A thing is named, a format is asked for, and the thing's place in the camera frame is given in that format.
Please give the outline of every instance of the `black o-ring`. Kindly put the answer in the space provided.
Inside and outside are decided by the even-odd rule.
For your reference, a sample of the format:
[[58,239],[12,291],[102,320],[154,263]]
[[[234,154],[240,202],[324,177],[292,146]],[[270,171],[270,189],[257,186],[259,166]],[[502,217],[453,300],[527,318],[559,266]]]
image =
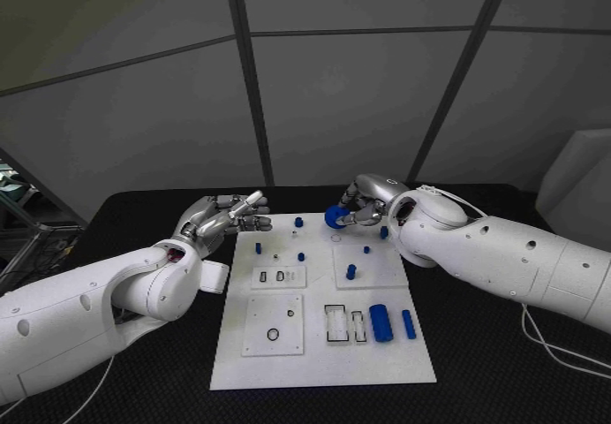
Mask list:
[[[270,338],[270,337],[269,337],[269,332],[270,332],[272,330],[275,330],[275,331],[276,331],[276,338]],[[278,329],[269,329],[269,330],[266,331],[266,338],[269,339],[269,341],[275,342],[275,341],[278,340],[278,337],[279,337],[279,331],[278,331]]]

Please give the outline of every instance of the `black fabric surface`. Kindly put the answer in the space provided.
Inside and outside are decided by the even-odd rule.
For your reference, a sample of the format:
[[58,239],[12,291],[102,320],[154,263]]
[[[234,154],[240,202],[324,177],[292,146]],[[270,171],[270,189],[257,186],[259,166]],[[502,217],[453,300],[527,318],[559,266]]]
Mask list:
[[[439,188],[489,215],[547,229],[514,187]],[[112,196],[66,269],[168,237],[181,212],[203,195],[252,191],[171,190]],[[272,213],[322,212],[342,191],[344,186],[276,187],[265,195]],[[234,236],[208,259],[231,264],[233,250]],[[455,280],[439,268],[419,269],[407,263],[404,268],[435,384],[210,392],[224,295],[200,292],[188,313],[115,356],[103,386],[73,422],[611,422],[611,382],[557,365],[527,341],[518,326],[520,305]],[[550,343],[611,361],[611,336],[563,316],[531,311]],[[27,399],[5,422],[63,422],[87,398],[105,367],[106,363]]]

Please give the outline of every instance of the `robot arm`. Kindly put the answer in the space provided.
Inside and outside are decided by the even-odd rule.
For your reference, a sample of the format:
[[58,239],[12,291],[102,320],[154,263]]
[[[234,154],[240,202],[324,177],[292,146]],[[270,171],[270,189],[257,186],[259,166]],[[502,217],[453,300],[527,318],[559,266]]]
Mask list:
[[[363,180],[380,185],[377,193],[386,197],[371,197],[375,191],[368,187],[364,193],[357,191]],[[608,252],[494,216],[468,223],[462,208],[432,187],[409,190],[390,181],[370,174],[355,178],[339,205],[327,210],[325,220],[334,228],[351,224],[355,219],[345,217],[364,210],[347,212],[351,199],[365,204],[380,200],[391,241],[409,262],[424,268],[440,265],[455,278],[486,292],[611,333]],[[388,185],[401,193],[388,191]]]
[[[177,320],[197,290],[221,293],[227,267],[201,259],[237,231],[269,231],[260,192],[200,199],[169,239],[73,269],[0,298],[0,405],[94,367]],[[112,306],[139,316],[116,322]]]

